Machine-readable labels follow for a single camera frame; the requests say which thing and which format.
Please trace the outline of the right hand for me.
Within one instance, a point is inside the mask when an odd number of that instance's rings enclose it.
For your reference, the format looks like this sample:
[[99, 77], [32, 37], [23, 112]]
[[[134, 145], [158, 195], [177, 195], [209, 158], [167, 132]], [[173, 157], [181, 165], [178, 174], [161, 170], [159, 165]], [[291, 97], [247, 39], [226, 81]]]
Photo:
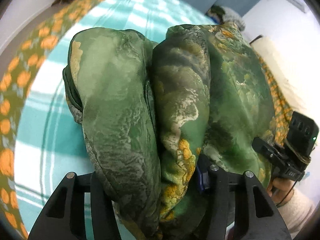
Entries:
[[291, 200], [295, 183], [295, 181], [285, 178], [274, 178], [270, 181], [266, 192], [277, 206], [282, 206]]

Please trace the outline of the white sleeve forearm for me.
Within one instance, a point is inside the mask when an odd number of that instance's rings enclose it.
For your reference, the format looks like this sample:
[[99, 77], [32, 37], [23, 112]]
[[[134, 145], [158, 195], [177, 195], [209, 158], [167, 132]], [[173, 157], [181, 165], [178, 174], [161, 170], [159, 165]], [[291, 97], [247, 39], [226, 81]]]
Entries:
[[278, 208], [292, 239], [310, 219], [315, 208], [313, 201], [298, 189], [294, 190], [292, 198], [285, 205]]

